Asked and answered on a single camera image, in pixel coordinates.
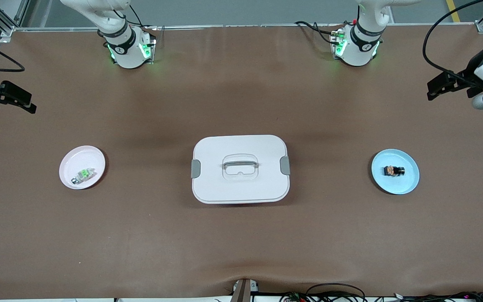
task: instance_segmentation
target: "gray latch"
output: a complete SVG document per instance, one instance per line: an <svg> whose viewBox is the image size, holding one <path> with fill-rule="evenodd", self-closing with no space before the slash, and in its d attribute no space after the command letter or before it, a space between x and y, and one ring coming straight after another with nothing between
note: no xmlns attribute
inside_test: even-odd
<svg viewBox="0 0 483 302"><path fill-rule="evenodd" d="M280 158L280 172L285 175L290 175L290 160L288 156L283 156Z"/></svg>
<svg viewBox="0 0 483 302"><path fill-rule="evenodd" d="M201 162L199 160L191 161L191 178L201 176Z"/></svg>

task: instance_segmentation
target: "yellow floor stripe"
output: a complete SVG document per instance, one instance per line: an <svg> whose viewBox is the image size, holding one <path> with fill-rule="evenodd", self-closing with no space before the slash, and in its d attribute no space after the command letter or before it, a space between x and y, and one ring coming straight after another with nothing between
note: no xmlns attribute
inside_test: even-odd
<svg viewBox="0 0 483 302"><path fill-rule="evenodd" d="M456 9L456 6L454 5L454 0L447 0L447 5L448 5L449 11ZM452 21L460 22L460 16L458 16L458 12L453 13L451 16L452 16Z"/></svg>

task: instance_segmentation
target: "light blue plate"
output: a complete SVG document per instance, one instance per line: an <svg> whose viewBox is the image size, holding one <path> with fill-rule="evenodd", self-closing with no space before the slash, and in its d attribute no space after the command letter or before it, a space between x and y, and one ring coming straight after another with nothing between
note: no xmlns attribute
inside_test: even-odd
<svg viewBox="0 0 483 302"><path fill-rule="evenodd" d="M404 167L406 172L402 176L385 176L383 168L386 166ZM397 149L383 150L374 157L372 176L382 189L397 195L413 191L420 180L416 162L407 153Z"/></svg>

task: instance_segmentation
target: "white storage box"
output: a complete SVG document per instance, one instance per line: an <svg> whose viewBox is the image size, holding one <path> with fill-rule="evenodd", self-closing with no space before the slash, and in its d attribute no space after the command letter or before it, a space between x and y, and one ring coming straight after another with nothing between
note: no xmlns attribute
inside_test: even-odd
<svg viewBox="0 0 483 302"><path fill-rule="evenodd" d="M286 144L274 135L202 139L191 162L193 194L205 204L271 203L290 189Z"/></svg>

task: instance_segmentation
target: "small electronic component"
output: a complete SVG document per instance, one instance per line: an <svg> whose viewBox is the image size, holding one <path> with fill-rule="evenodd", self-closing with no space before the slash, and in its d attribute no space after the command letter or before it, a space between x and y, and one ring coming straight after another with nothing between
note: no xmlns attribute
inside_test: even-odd
<svg viewBox="0 0 483 302"><path fill-rule="evenodd" d="M385 176L402 176L406 174L404 167L387 166L383 168L383 174Z"/></svg>
<svg viewBox="0 0 483 302"><path fill-rule="evenodd" d="M75 176L75 178L72 178L71 181L73 184L80 184L86 180L89 180L92 176L94 176L94 169L83 169L78 172L77 176Z"/></svg>

